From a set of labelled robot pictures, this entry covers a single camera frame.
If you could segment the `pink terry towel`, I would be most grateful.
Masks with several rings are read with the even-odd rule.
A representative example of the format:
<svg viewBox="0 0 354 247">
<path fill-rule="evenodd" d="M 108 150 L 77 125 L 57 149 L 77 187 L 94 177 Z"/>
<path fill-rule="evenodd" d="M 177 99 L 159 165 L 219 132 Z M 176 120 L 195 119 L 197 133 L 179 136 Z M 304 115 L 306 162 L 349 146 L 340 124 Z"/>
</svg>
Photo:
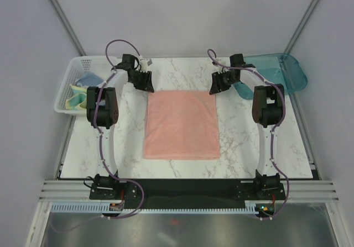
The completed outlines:
<svg viewBox="0 0 354 247">
<path fill-rule="evenodd" d="M 207 91 L 158 91 L 148 96 L 144 158 L 220 157 L 216 97 Z"/>
</svg>

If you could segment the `yellow green towel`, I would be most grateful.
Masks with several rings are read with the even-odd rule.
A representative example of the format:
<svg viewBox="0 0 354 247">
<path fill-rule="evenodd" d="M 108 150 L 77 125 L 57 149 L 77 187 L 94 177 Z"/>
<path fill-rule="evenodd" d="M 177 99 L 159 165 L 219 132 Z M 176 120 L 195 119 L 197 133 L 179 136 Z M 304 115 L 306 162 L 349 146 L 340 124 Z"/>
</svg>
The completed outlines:
<svg viewBox="0 0 354 247">
<path fill-rule="evenodd" d="M 85 110 L 87 105 L 87 86 L 70 85 L 70 87 L 74 95 L 66 100 L 65 108 L 76 111 Z"/>
</svg>

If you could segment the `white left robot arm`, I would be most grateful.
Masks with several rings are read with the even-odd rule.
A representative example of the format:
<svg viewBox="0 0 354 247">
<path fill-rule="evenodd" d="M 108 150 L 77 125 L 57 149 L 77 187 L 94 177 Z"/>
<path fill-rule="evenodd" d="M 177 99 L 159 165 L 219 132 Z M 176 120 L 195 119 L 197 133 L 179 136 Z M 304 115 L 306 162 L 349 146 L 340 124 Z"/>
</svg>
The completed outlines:
<svg viewBox="0 0 354 247">
<path fill-rule="evenodd" d="M 118 177 L 114 158 L 114 129 L 119 118 L 118 94 L 127 83 L 137 90 L 153 93 L 152 72 L 148 70 L 151 64 L 151 59 L 124 54 L 121 62 L 112 65 L 106 80 L 87 89 L 86 118 L 96 131 L 98 149 L 95 181 L 108 199 L 120 196 L 121 186 L 116 182 L 123 181 Z"/>
</svg>

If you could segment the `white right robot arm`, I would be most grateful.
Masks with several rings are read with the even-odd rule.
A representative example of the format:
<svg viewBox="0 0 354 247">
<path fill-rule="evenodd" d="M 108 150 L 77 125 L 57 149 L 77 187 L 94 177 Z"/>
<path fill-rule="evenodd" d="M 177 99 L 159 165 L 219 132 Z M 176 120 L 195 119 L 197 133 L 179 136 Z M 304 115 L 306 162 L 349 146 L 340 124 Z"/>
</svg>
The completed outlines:
<svg viewBox="0 0 354 247">
<path fill-rule="evenodd" d="M 268 81 L 254 65 L 245 63 L 242 54 L 230 56 L 229 66 L 214 50 L 208 49 L 207 54 L 217 66 L 211 74 L 210 95 L 227 91 L 236 83 L 253 91 L 252 118 L 259 132 L 259 159 L 252 188 L 255 197 L 267 199 L 280 187 L 280 177 L 285 175 L 275 159 L 278 129 L 286 115 L 284 86 Z"/>
</svg>

